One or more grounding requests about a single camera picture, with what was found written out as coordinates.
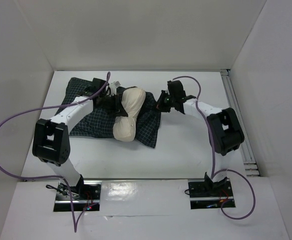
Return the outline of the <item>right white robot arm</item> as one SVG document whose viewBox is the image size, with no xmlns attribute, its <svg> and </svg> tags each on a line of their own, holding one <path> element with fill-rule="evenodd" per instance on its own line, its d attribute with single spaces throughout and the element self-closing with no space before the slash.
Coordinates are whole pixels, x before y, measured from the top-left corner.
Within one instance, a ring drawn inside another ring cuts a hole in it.
<svg viewBox="0 0 292 240">
<path fill-rule="evenodd" d="M 239 149 L 245 137 L 235 110 L 231 107 L 221 109 L 202 101 L 199 96 L 186 95 L 179 78 L 167 82 L 167 89 L 162 90 L 156 108 L 168 113 L 176 111 L 203 120 L 208 129 L 209 143 L 212 148 L 212 163 L 205 172 L 204 181 L 192 193 L 206 193 L 215 196 L 226 188 L 227 169 L 231 165 L 233 152 Z"/>
</svg>

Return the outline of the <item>cream white pillow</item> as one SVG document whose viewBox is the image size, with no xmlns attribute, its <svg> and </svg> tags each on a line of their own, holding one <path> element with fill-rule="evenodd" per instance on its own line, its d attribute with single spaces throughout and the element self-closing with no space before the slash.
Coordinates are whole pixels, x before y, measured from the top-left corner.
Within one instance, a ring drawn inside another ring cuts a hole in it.
<svg viewBox="0 0 292 240">
<path fill-rule="evenodd" d="M 132 87 L 126 89 L 121 98 L 123 109 L 128 116 L 117 116 L 113 126 L 114 138 L 122 142 L 131 142 L 136 135 L 136 122 L 146 98 L 145 90 Z"/>
</svg>

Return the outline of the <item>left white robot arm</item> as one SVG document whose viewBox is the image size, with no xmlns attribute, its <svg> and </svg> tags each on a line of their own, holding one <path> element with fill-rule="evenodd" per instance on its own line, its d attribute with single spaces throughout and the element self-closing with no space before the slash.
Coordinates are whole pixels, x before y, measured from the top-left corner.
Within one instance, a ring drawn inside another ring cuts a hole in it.
<svg viewBox="0 0 292 240">
<path fill-rule="evenodd" d="M 59 113 L 36 122 L 32 154 L 61 177 L 63 184 L 67 186 L 67 194 L 74 200 L 80 199 L 84 192 L 91 189 L 69 159 L 69 134 L 84 117 L 97 108 L 127 116 L 119 102 L 119 88 L 118 81 L 108 83 L 106 80 L 94 78 L 74 94 L 70 103 L 61 106 Z"/>
</svg>

